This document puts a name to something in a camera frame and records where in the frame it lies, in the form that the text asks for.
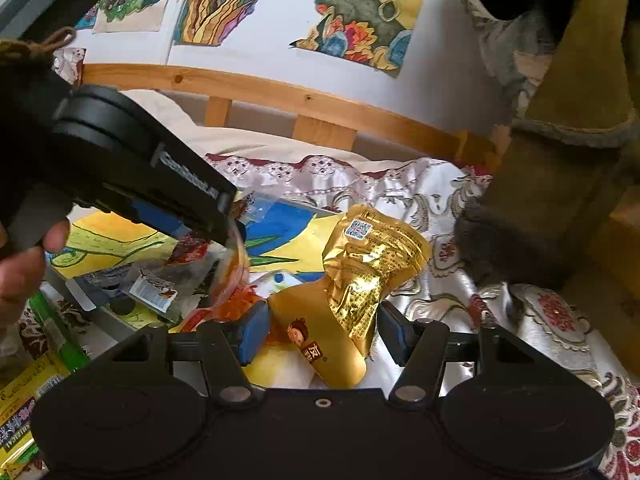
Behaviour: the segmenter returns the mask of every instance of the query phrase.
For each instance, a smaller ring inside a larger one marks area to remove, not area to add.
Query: gold foil snack bag
[[[268,302],[289,339],[322,380],[331,388],[351,388],[362,380],[367,365],[327,305],[330,283],[325,276],[290,286],[271,295]]]
[[[416,276],[431,250],[411,226],[367,205],[352,206],[334,228],[322,260],[329,308],[358,350],[371,346],[378,303]]]
[[[404,222],[353,206],[324,248],[326,276],[273,294],[269,306],[324,382],[351,388],[367,370],[378,303],[429,256],[428,242]]]

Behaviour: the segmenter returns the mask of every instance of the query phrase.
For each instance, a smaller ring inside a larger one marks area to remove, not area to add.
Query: yellow snack package
[[[324,278],[273,294],[268,303],[331,388],[351,388],[367,370],[378,303],[426,265],[430,247],[412,227],[356,205],[322,253]]]
[[[367,371],[364,357],[326,303],[331,280],[290,286],[269,297],[269,307],[291,342],[331,388],[351,388]]]
[[[376,309],[395,288],[416,276],[431,254],[410,225],[370,206],[352,206],[322,253],[331,278],[329,308],[363,356],[369,353]]]
[[[55,352],[45,352],[0,390],[0,478],[13,479],[37,452],[31,412],[37,400],[69,375]]]

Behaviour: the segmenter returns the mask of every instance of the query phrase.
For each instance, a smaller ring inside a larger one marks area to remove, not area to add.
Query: finger
[[[59,253],[65,248],[69,236],[69,220],[66,218],[55,224],[42,239],[42,246],[47,253]]]
[[[0,261],[0,326],[18,320],[24,303],[38,290],[43,274],[41,247],[32,247]]]

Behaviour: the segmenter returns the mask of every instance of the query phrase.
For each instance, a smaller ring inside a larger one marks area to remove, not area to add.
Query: wooden bed frame
[[[358,132],[392,140],[462,166],[498,166],[491,140],[470,132],[448,134],[432,126],[324,92],[243,74],[147,64],[86,64],[85,84],[155,89],[209,96],[205,126],[226,126],[233,101],[298,115],[293,138],[351,151]]]

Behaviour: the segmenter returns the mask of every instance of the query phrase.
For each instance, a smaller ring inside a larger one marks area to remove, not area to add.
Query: brown yarn
[[[53,52],[67,46],[76,38],[73,27],[62,27],[42,43],[0,40],[0,65],[12,63],[51,64]]]

